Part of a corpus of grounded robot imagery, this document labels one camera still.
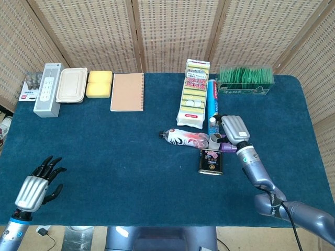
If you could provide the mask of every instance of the bottle cap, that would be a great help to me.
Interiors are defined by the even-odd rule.
[[[215,126],[216,124],[216,119],[214,117],[209,118],[209,122],[211,126]]]

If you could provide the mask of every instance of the black cable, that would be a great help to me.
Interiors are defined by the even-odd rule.
[[[223,246],[225,246],[225,248],[226,248],[228,251],[230,251],[229,247],[228,247],[223,241],[221,241],[221,240],[218,239],[218,238],[217,238],[217,240],[218,240],[219,242],[221,242],[221,244],[222,244]]]
[[[49,236],[52,240],[53,240],[53,246],[50,247],[47,251],[52,250],[55,246],[56,246],[56,241],[54,240],[54,238],[52,238],[49,234],[47,234],[47,236]]]
[[[289,217],[289,220],[291,221],[291,224],[292,224],[292,228],[293,228],[293,232],[294,232],[294,236],[295,236],[295,239],[297,240],[297,244],[298,244],[298,247],[299,247],[299,250],[300,251],[303,251],[303,248],[302,248],[302,245],[300,243],[300,240],[299,240],[299,237],[298,237],[298,233],[297,233],[297,230],[295,229],[295,224],[294,224],[294,221],[291,217],[291,214],[289,213],[288,211],[288,208],[284,205],[284,201],[282,201],[281,205],[283,206],[283,208],[285,209],[288,217]]]

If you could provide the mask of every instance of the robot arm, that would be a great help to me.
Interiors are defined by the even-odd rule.
[[[264,191],[255,196],[257,212],[290,221],[285,206],[295,224],[335,246],[335,218],[300,201],[286,201],[284,193],[276,187],[266,172],[254,147],[248,143],[250,134],[243,120],[239,116],[216,118],[221,122],[228,140],[237,147],[236,154],[248,180],[254,187]]]
[[[17,250],[32,220],[31,213],[36,212],[41,205],[54,200],[61,192],[62,184],[57,186],[53,194],[46,196],[48,187],[57,174],[66,171],[62,167],[53,171],[54,166],[61,159],[56,158],[49,164],[52,156],[48,157],[25,179],[15,200],[17,209],[12,214],[8,225],[1,235],[0,251]]]

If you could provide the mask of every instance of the table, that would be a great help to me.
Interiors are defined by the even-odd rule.
[[[39,118],[19,102],[0,157],[0,224],[22,182],[49,155],[66,167],[51,184],[63,191],[33,214],[41,225],[290,226],[258,215],[259,193],[235,154],[224,175],[197,172],[199,150],[170,145],[161,130],[177,127],[184,74],[146,74],[144,112],[110,112],[110,99],[62,104],[58,118]],[[219,111],[240,115],[260,158],[288,200],[334,215],[325,170],[299,81],[275,76],[266,96],[219,94]]]

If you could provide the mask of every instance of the woven wall panel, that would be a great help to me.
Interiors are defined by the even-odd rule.
[[[36,0],[73,67],[137,72],[125,1]]]
[[[313,124],[335,113],[335,9],[293,55],[281,74],[299,78]]]
[[[188,58],[204,60],[218,2],[139,0],[147,72],[185,72]]]
[[[271,65],[299,33],[321,0],[231,0],[211,71],[220,65]]]
[[[323,165],[335,200],[335,127],[317,135]]]
[[[14,111],[27,71],[62,62],[19,0],[1,1],[0,105]]]

